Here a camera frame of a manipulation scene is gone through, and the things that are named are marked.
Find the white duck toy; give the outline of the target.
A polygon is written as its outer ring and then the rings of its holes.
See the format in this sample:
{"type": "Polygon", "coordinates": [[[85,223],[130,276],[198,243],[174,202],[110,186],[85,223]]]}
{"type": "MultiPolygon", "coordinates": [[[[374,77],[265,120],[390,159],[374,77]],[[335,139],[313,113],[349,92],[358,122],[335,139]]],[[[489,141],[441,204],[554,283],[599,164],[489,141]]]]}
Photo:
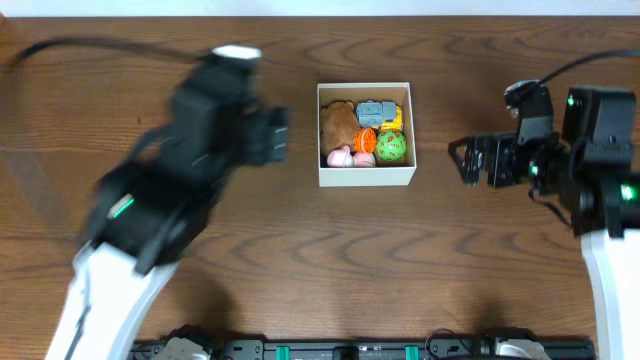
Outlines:
{"type": "Polygon", "coordinates": [[[350,147],[344,146],[329,153],[327,166],[330,168],[373,168],[376,166],[376,160],[371,153],[351,153],[350,147]]]}

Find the orange round spinner toy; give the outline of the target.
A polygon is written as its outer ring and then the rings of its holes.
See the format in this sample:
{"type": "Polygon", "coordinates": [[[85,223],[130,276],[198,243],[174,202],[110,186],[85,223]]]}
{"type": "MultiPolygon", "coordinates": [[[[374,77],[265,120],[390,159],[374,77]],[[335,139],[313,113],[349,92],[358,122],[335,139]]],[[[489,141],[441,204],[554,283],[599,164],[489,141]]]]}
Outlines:
{"type": "Polygon", "coordinates": [[[356,152],[371,154],[377,146],[377,135],[373,128],[361,128],[354,136],[356,152]]]}

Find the green number ball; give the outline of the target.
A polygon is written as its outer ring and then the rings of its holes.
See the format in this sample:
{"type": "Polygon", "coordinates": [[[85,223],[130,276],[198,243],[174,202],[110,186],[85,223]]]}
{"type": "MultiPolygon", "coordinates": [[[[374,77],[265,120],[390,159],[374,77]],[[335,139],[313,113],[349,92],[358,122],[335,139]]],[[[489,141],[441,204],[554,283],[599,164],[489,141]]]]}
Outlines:
{"type": "Polygon", "coordinates": [[[377,136],[375,155],[382,161],[395,162],[400,160],[407,151],[407,140],[397,129],[382,130],[377,136]]]}

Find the yellow grey toy truck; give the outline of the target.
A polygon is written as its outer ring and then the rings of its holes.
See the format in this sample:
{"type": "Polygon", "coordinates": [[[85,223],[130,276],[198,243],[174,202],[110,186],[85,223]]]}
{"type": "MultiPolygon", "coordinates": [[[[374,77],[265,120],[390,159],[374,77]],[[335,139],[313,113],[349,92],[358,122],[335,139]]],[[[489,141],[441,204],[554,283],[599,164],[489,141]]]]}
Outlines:
{"type": "Polygon", "coordinates": [[[356,117],[361,127],[377,130],[403,130],[403,110],[392,101],[361,102],[356,107],[356,117]]]}

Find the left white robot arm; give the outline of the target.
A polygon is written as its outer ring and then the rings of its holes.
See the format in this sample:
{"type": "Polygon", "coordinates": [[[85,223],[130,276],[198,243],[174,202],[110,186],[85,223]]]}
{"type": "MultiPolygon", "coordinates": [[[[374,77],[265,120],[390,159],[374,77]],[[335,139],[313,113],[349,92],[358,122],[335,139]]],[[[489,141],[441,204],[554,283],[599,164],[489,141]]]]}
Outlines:
{"type": "Polygon", "coordinates": [[[124,359],[233,170],[281,161],[289,112],[240,104],[176,110],[102,177],[49,359],[124,359]]]}

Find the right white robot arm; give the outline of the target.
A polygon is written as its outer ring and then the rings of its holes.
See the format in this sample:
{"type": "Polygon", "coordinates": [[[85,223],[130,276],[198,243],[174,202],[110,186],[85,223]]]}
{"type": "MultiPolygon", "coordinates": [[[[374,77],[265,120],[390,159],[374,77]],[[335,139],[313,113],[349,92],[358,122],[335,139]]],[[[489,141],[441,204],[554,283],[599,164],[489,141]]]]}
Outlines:
{"type": "Polygon", "coordinates": [[[482,172],[495,188],[529,183],[541,204],[556,195],[551,211],[579,239],[594,298],[602,359],[639,356],[639,176],[628,165],[588,164],[580,139],[563,144],[558,134],[518,142],[515,134],[464,137],[448,152],[463,182],[475,186],[482,172]]]}

